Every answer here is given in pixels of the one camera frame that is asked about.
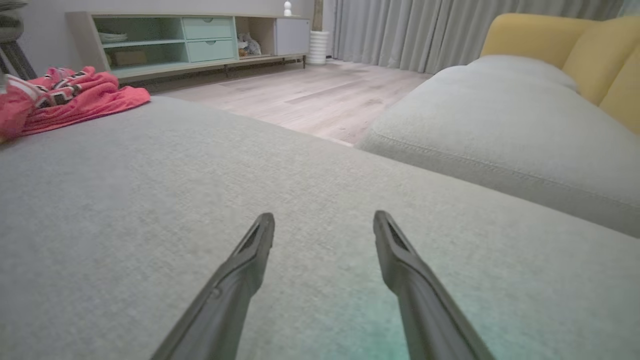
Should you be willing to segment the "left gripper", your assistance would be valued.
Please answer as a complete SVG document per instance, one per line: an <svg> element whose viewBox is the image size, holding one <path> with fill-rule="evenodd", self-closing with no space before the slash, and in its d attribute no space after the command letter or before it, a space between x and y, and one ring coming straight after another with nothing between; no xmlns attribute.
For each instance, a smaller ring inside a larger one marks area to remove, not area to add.
<svg viewBox="0 0 640 360"><path fill-rule="evenodd" d="M2 52L18 77L27 81L36 79L38 76L16 40L25 30L24 21L18 10L27 6L28 3L28 0L0 1L0 43L2 43Z"/></svg>

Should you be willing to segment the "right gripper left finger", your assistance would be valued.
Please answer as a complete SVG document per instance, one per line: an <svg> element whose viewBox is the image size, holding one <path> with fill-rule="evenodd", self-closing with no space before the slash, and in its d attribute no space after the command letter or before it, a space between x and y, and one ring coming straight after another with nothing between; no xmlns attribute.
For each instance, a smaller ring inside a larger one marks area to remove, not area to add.
<svg viewBox="0 0 640 360"><path fill-rule="evenodd" d="M263 284L274 232L274 215L258 215L158 346L153 360L236 358L250 300Z"/></svg>

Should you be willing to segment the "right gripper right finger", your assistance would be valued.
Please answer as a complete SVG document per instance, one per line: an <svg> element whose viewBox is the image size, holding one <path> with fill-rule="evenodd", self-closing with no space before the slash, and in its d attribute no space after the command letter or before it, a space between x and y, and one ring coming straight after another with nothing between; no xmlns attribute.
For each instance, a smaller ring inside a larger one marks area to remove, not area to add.
<svg viewBox="0 0 640 360"><path fill-rule="evenodd" d="M494 356L393 217L374 214L382 280L398 300L412 360L492 360Z"/></svg>

